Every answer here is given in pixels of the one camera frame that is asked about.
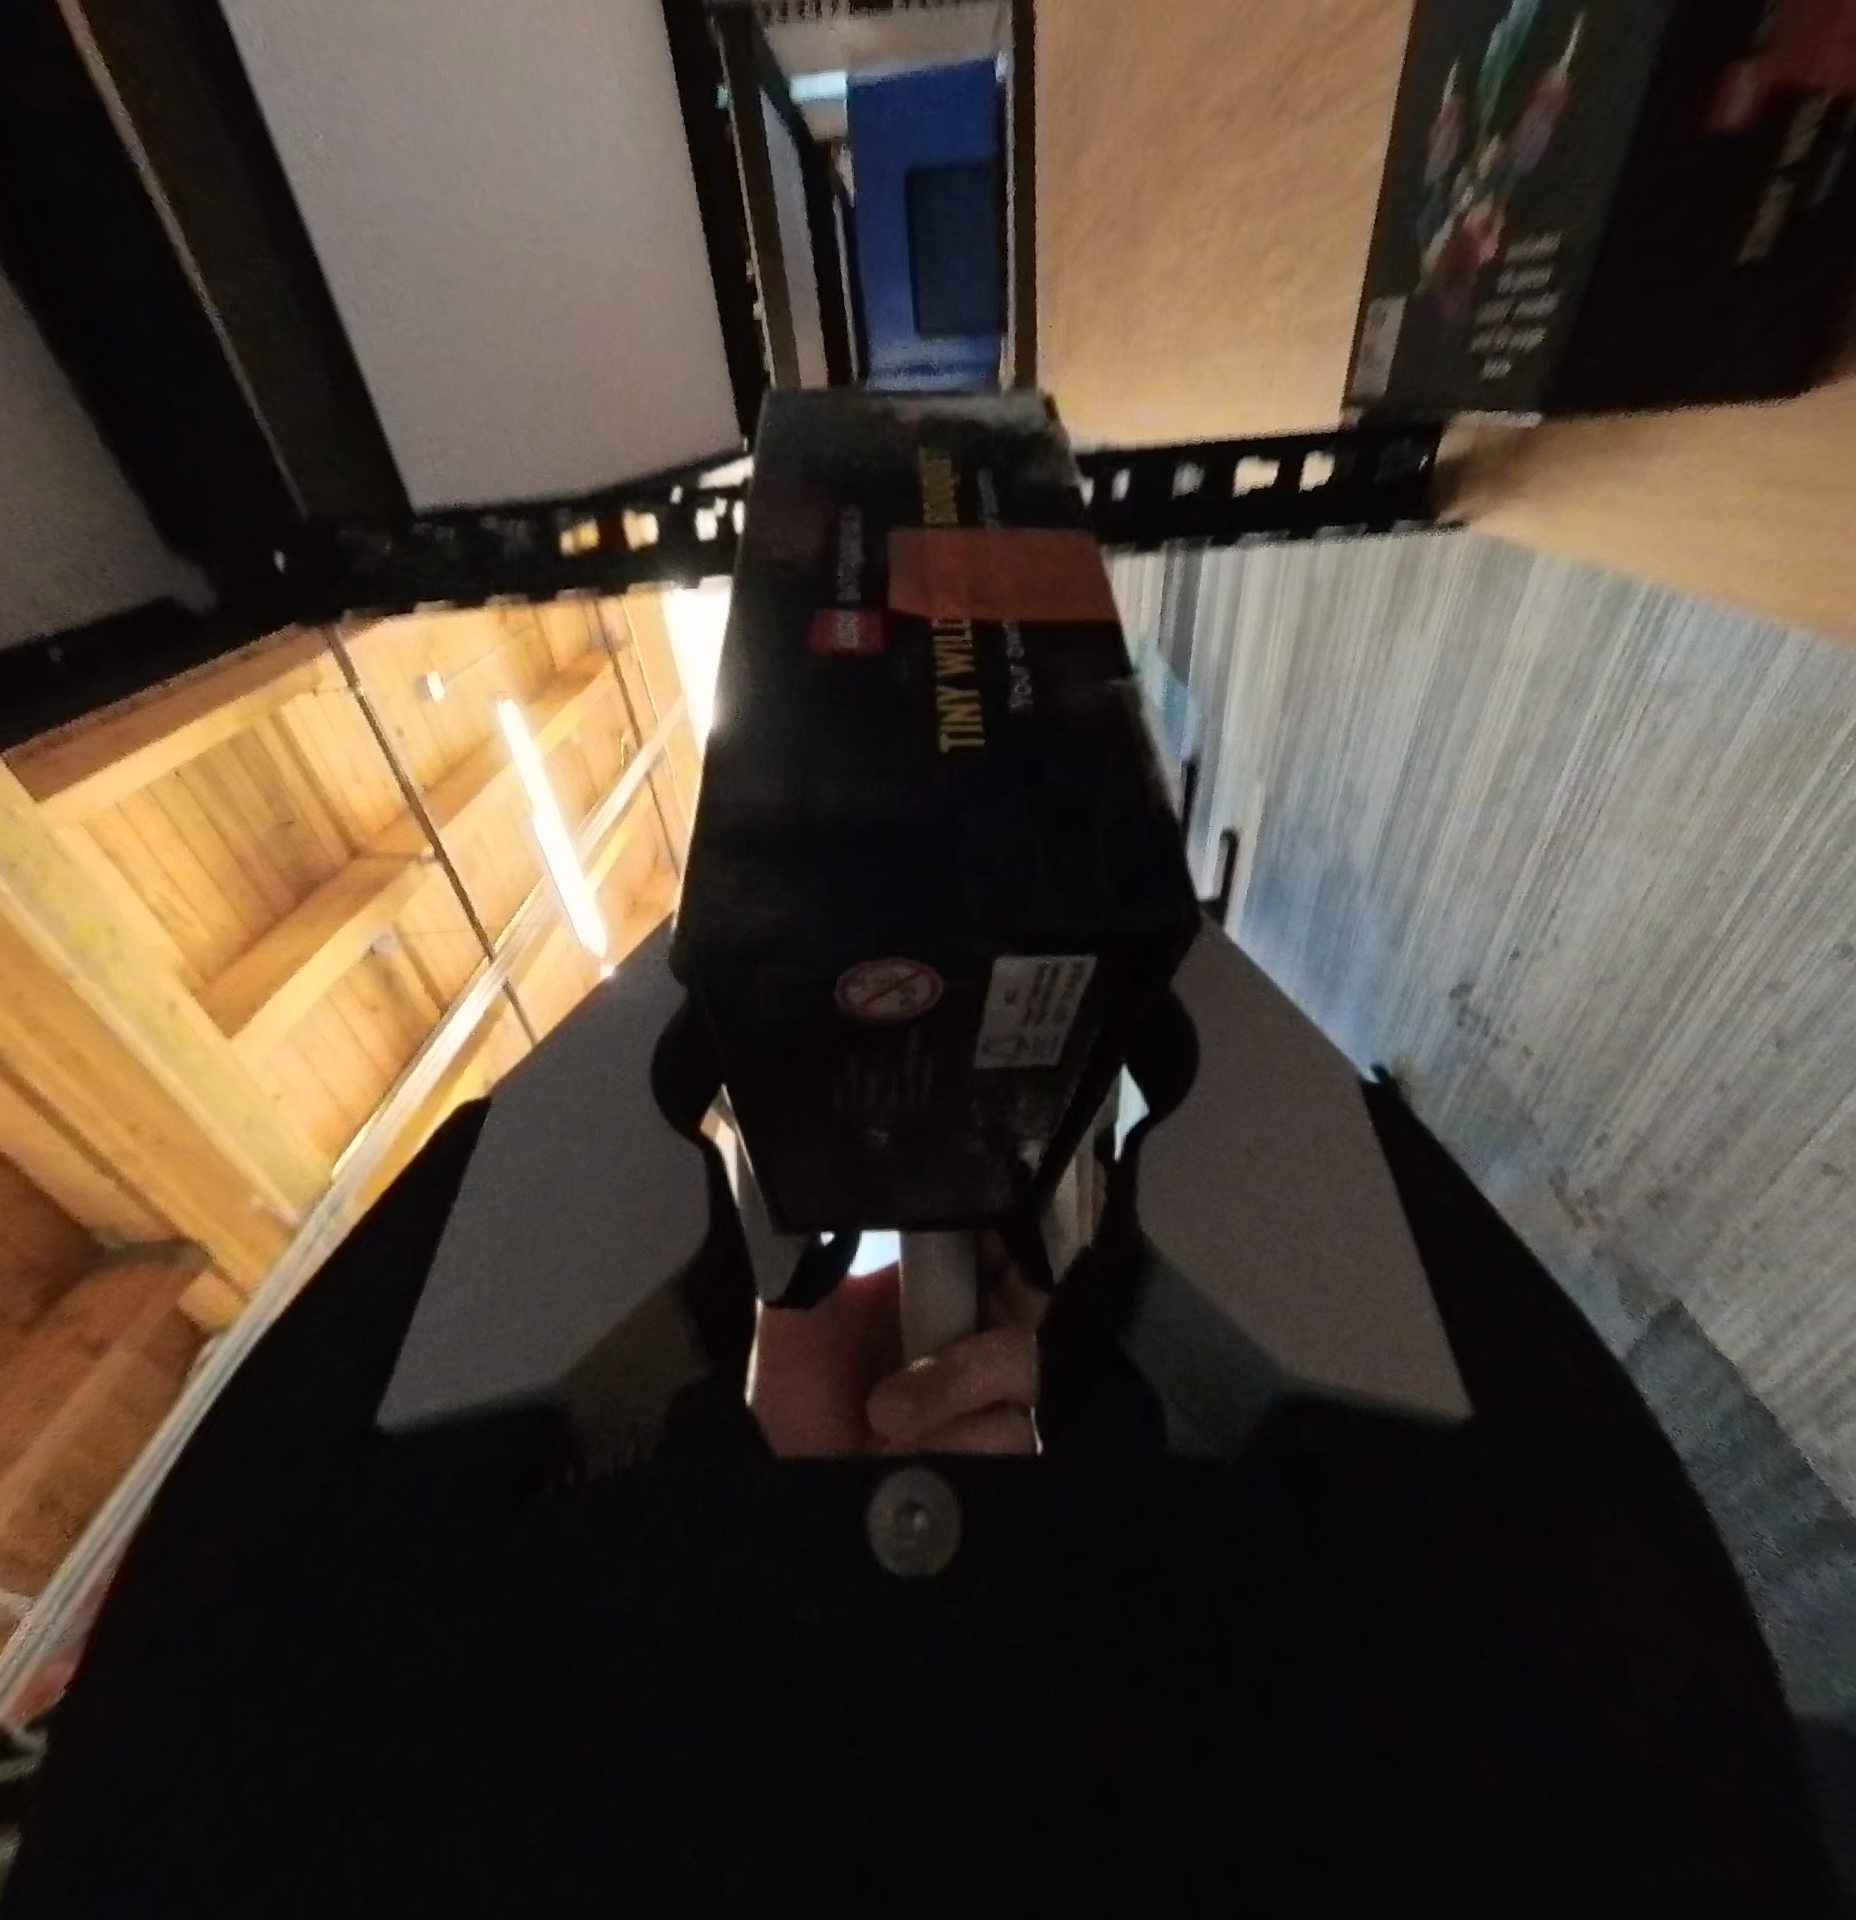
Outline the black perforated shelf post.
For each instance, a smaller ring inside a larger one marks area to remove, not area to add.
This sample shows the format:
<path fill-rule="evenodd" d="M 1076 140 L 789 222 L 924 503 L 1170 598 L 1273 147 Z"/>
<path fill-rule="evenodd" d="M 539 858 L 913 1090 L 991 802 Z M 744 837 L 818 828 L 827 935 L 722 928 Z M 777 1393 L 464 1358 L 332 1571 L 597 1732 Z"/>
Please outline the black perforated shelf post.
<path fill-rule="evenodd" d="M 1076 491 L 1115 553 L 1365 539 L 1440 523 L 1439 419 L 1193 445 L 1087 448 Z M 284 622 L 616 598 L 722 580 L 751 461 L 681 469 L 552 503 L 395 522 L 316 520 L 271 562 Z"/>

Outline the orange tape strip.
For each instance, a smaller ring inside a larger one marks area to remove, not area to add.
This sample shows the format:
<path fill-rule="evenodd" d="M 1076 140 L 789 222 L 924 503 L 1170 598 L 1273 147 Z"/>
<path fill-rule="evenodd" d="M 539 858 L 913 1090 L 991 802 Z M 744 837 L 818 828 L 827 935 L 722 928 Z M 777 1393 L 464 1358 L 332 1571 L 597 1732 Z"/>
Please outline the orange tape strip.
<path fill-rule="evenodd" d="M 888 534 L 888 607 L 925 622 L 1118 624 L 1101 542 L 1069 529 L 919 525 Z"/>

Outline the long ceiling light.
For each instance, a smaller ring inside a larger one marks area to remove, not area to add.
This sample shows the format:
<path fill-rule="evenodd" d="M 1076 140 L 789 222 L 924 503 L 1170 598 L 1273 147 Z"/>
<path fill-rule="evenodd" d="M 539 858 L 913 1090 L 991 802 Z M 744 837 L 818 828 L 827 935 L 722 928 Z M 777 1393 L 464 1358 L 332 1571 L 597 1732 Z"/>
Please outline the long ceiling light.
<path fill-rule="evenodd" d="M 597 887 L 587 879 L 576 854 L 571 826 L 557 801 L 557 786 L 549 763 L 538 746 L 538 736 L 527 712 L 512 699 L 495 703 L 497 727 L 508 763 L 529 802 L 529 828 L 535 840 L 546 879 L 554 890 L 557 905 L 571 938 L 602 973 L 613 970 L 613 945 L 602 912 Z"/>

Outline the person's left hand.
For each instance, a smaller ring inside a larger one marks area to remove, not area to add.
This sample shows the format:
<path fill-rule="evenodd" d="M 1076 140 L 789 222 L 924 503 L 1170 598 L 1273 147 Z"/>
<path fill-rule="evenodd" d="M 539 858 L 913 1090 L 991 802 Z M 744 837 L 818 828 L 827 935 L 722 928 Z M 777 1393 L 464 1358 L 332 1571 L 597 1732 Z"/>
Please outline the person's left hand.
<path fill-rule="evenodd" d="M 1037 1453 L 1039 1327 L 1050 1298 L 985 1238 L 978 1327 L 909 1362 L 897 1263 L 813 1309 L 761 1305 L 748 1400 L 781 1458 Z"/>

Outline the blue plastic bin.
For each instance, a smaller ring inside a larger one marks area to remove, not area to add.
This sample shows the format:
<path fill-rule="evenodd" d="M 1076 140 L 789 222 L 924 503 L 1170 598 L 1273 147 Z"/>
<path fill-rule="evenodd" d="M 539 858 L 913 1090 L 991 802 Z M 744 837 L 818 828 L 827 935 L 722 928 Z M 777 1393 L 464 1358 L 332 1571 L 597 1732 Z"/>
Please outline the blue plastic bin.
<path fill-rule="evenodd" d="M 1007 161 L 996 59 L 847 84 L 867 382 L 992 391 L 1007 341 Z"/>

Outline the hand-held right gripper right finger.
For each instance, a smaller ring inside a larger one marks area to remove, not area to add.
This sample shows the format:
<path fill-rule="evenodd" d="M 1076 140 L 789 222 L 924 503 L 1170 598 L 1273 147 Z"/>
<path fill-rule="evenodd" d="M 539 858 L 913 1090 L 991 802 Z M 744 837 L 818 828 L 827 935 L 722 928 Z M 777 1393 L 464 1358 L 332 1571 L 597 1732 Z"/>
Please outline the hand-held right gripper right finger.
<path fill-rule="evenodd" d="M 1137 1278 L 1120 1343 L 1170 1450 L 1238 1458 L 1295 1403 L 1466 1427 L 1361 1073 L 1273 977 L 1204 928 L 1128 1072 Z"/>

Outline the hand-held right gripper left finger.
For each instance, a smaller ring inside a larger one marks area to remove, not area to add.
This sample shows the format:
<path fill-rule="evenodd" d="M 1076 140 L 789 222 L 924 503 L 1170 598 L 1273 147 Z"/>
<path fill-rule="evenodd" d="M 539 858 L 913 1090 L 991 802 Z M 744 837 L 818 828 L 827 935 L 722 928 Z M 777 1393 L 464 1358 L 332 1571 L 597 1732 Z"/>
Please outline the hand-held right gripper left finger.
<path fill-rule="evenodd" d="M 666 1432 L 740 1405 L 751 1258 L 707 1132 L 719 1066 L 654 932 L 489 1101 L 384 1388 L 382 1432 L 552 1414 Z"/>

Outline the black lego flower box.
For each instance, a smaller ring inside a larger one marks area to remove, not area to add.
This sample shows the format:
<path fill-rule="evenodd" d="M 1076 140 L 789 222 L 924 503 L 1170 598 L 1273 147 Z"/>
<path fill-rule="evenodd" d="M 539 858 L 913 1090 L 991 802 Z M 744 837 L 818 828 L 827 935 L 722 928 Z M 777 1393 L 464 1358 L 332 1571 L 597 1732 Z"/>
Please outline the black lego flower box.
<path fill-rule="evenodd" d="M 1856 2 L 1411 14 L 1343 403 L 1794 398 L 1856 302 Z"/>
<path fill-rule="evenodd" d="M 888 607 L 888 534 L 1089 531 L 1037 391 L 775 391 L 675 970 L 775 1224 L 1052 1192 L 1199 911 L 1120 622 Z"/>

